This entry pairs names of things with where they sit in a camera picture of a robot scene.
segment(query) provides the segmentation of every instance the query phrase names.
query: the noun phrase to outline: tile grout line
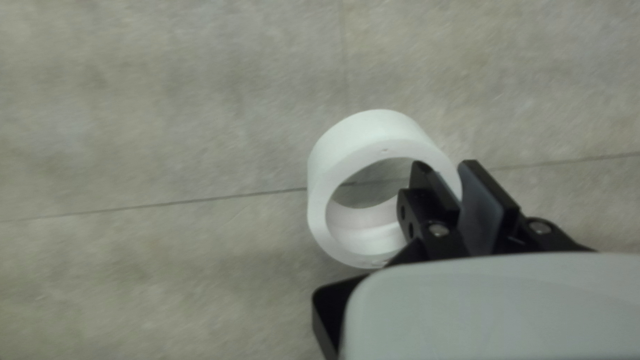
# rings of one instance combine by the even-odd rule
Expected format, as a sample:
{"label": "tile grout line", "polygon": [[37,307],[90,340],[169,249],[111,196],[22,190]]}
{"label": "tile grout line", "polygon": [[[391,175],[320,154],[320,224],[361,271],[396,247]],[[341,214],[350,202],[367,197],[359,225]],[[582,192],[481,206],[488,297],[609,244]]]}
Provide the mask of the tile grout line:
{"label": "tile grout line", "polygon": [[347,60],[346,20],[344,13],[344,0],[338,2],[338,22],[340,24],[340,53],[342,55],[342,80],[344,82],[344,111],[351,112],[351,87],[349,85],[349,63]]}
{"label": "tile grout line", "polygon": [[[508,165],[508,166],[503,166],[503,167],[487,168],[487,170],[488,171],[518,170],[518,169],[523,169],[523,168],[544,167],[544,166],[551,166],[551,165],[565,165],[565,164],[583,163],[583,162],[598,161],[598,160],[633,158],[634,156],[640,156],[640,151],[627,152],[627,153],[624,153],[624,154],[590,156],[590,157],[587,157],[587,158],[573,159],[573,160],[545,161],[545,162],[541,162],[541,163],[533,163],[533,164],[528,164],[528,165]],[[401,180],[408,180],[408,177],[395,178],[395,179],[384,179],[384,180],[362,181],[362,182],[359,182],[359,183],[350,182],[350,183],[344,183],[342,186],[354,186],[354,185],[357,185],[357,184],[359,184],[359,185],[378,184],[378,183],[386,183],[386,182],[389,182],[389,181],[401,181]],[[180,204],[194,204],[194,203],[197,203],[197,202],[236,199],[236,198],[241,198],[241,197],[253,197],[253,196],[261,196],[261,195],[273,195],[273,194],[278,194],[278,193],[304,192],[306,190],[307,190],[306,187],[304,187],[304,188],[291,188],[291,189],[284,189],[284,190],[271,190],[271,191],[266,191],[266,192],[244,193],[244,194],[236,194],[236,195],[217,196],[217,197],[206,197],[206,198],[203,198],[203,199],[192,199],[192,200],[161,202],[159,204],[126,206],[126,207],[122,207],[122,208],[113,208],[113,209],[78,211],[78,212],[75,212],[75,213],[65,213],[65,214],[57,214],[57,215],[44,215],[44,216],[40,216],[40,217],[29,217],[29,218],[17,218],[17,219],[0,220],[0,224],[8,223],[8,222],[41,220],[41,219],[46,219],[46,218],[71,217],[71,216],[75,216],[75,215],[91,215],[91,214],[98,214],[98,213],[111,213],[111,212],[114,212],[114,211],[122,211],[122,210],[159,208],[161,206],[171,206],[171,205],[180,205]]]}
{"label": "tile grout line", "polygon": [[623,153],[623,154],[587,156],[585,158],[570,159],[570,160],[542,161],[540,163],[525,164],[525,165],[506,165],[506,166],[503,166],[503,167],[487,168],[487,170],[489,170],[489,171],[517,170],[519,168],[545,167],[545,166],[550,166],[550,165],[565,165],[565,164],[573,164],[573,163],[584,163],[584,162],[588,162],[588,161],[633,158],[634,156],[640,156],[640,151],[626,152],[626,153]]}
{"label": "tile grout line", "polygon": [[46,218],[71,217],[71,216],[75,216],[75,215],[91,215],[91,214],[98,214],[98,213],[112,213],[114,211],[122,211],[122,210],[159,208],[161,206],[171,206],[171,205],[180,205],[180,204],[194,204],[194,203],[197,203],[197,202],[236,199],[236,198],[241,198],[241,197],[252,197],[252,196],[259,196],[259,195],[272,195],[272,194],[277,194],[277,193],[301,192],[301,191],[305,191],[305,190],[307,190],[307,188],[292,188],[292,189],[284,189],[284,190],[271,190],[271,191],[268,191],[268,192],[242,193],[242,194],[236,194],[236,195],[206,197],[206,198],[203,198],[203,199],[192,199],[192,200],[161,202],[159,204],[124,206],[122,208],[113,208],[113,209],[78,211],[76,213],[66,213],[66,214],[58,214],[58,215],[44,215],[44,216],[40,216],[40,217],[0,220],[0,224],[5,223],[5,222],[17,222],[17,221],[28,221],[28,220],[40,220],[40,219],[46,219]]}

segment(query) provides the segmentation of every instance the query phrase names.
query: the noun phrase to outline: black bracket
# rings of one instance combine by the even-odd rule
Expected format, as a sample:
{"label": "black bracket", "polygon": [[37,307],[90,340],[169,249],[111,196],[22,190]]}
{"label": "black bracket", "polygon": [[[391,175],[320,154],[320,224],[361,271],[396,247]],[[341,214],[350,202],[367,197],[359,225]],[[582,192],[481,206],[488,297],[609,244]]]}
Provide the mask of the black bracket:
{"label": "black bracket", "polygon": [[[398,191],[397,219],[406,246],[388,266],[492,254],[593,251],[558,226],[525,217],[520,206],[476,160],[458,166],[462,203],[429,165],[414,161],[409,187]],[[361,275],[318,288],[313,328],[327,360],[337,360],[344,312]]]}

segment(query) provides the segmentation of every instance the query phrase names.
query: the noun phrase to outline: gray tile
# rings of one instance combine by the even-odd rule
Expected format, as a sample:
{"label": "gray tile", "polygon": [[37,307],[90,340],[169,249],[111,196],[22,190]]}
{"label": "gray tile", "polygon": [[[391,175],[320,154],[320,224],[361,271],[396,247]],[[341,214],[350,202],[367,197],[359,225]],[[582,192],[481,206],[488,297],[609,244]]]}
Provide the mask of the gray tile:
{"label": "gray tile", "polygon": [[334,0],[4,1],[0,219],[303,186],[345,117]]}
{"label": "gray tile", "polygon": [[351,112],[490,167],[640,150],[639,2],[344,2]]}
{"label": "gray tile", "polygon": [[640,156],[495,170],[527,216],[601,251],[640,253]]}
{"label": "gray tile", "polygon": [[2,359],[322,359],[292,192],[0,224]]}

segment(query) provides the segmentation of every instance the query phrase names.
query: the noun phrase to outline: floor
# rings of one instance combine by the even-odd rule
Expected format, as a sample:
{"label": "floor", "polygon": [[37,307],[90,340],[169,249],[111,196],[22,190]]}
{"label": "floor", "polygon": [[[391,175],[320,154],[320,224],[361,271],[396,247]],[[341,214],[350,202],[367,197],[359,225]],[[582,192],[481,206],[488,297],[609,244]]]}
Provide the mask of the floor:
{"label": "floor", "polygon": [[322,356],[306,220],[344,117],[413,117],[528,215],[640,252],[640,3],[0,2],[0,358]]}

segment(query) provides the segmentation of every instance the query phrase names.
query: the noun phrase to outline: white plastic ring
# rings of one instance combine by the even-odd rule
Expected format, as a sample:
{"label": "white plastic ring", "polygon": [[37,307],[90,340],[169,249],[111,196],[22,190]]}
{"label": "white plastic ring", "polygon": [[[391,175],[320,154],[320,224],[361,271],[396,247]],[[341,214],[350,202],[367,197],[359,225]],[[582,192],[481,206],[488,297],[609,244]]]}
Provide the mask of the white plastic ring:
{"label": "white plastic ring", "polygon": [[354,114],[318,139],[307,162],[307,222],[320,247],[334,259],[358,268],[379,268],[405,245],[395,196],[364,209],[332,200],[349,176],[390,158],[427,163],[461,198],[455,166],[411,118],[392,110]]}

